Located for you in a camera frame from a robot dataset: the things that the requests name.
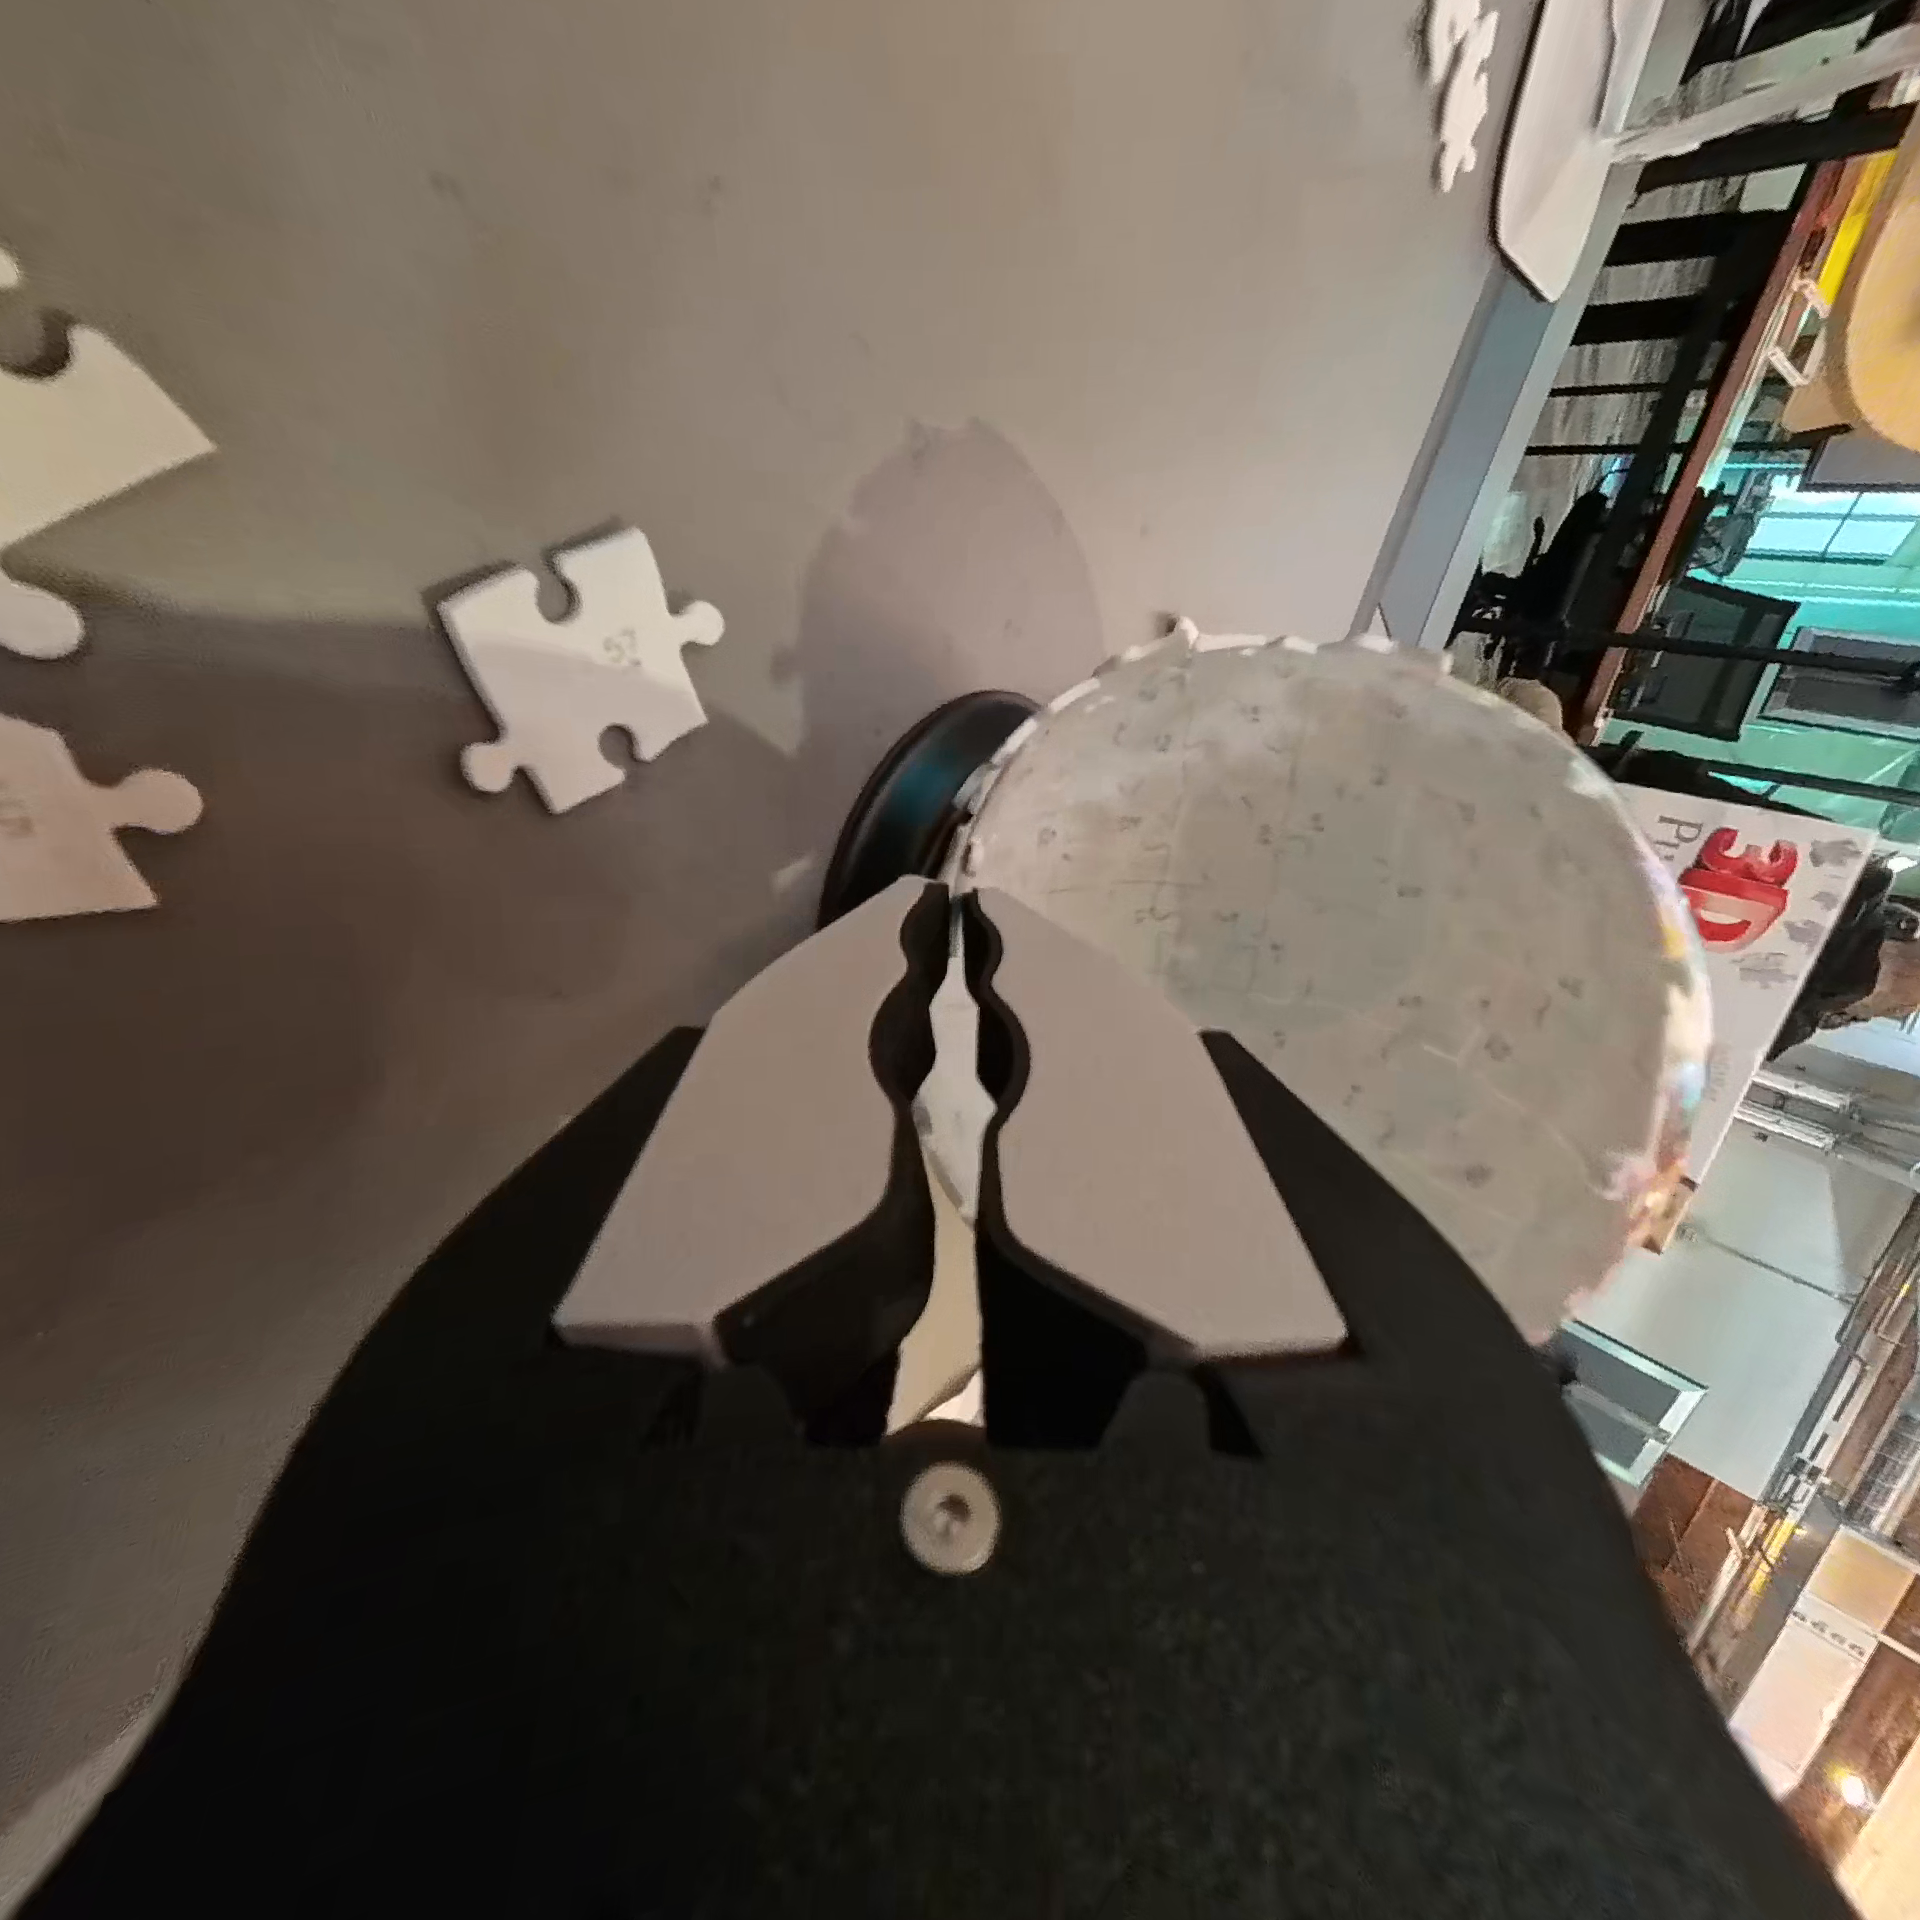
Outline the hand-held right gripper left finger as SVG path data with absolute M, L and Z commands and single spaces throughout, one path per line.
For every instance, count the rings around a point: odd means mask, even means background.
M 562 1349 L 755 1375 L 809 1444 L 885 1444 L 940 1259 L 913 1106 L 947 938 L 950 894 L 905 875 L 712 1016 L 554 1305 Z

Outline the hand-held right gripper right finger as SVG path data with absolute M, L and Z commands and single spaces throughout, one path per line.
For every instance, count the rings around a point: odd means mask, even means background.
M 1347 1322 L 1200 1032 L 1012 894 L 960 899 L 978 997 L 982 1424 L 1097 1449 L 1140 1380 L 1215 1424 L 1221 1367 L 1322 1362 Z

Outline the colourful 3D puzzle ball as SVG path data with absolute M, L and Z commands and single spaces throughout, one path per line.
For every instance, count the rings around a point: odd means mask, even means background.
M 1616 783 L 1435 653 L 1177 620 L 991 756 L 950 875 L 1235 1035 L 1528 1338 L 1687 1170 L 1692 909 Z

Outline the black ball stand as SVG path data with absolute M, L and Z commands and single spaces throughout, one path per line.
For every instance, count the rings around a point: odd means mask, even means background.
M 1025 693 L 972 688 L 899 730 L 849 802 L 813 925 L 832 925 L 905 875 L 940 881 L 960 834 L 960 797 L 1037 713 L 1040 704 Z

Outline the colourful puzzle box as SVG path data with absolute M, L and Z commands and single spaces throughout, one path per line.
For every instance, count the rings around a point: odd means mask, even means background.
M 1713 1043 L 1687 1157 L 1700 1178 L 1837 945 L 1877 836 L 1642 783 L 1619 783 L 1619 802 L 1681 894 L 1705 950 Z

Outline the grey ceiling light panel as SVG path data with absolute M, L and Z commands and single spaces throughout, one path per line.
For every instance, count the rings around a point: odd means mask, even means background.
M 1580 1320 L 1563 1320 L 1545 1354 L 1598 1467 L 1636 1506 L 1710 1388 Z

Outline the white board stand base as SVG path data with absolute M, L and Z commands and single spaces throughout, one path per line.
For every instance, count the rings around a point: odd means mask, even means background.
M 1569 292 L 1663 8 L 1657 0 L 1540 6 L 1502 129 L 1493 247 L 1545 304 Z

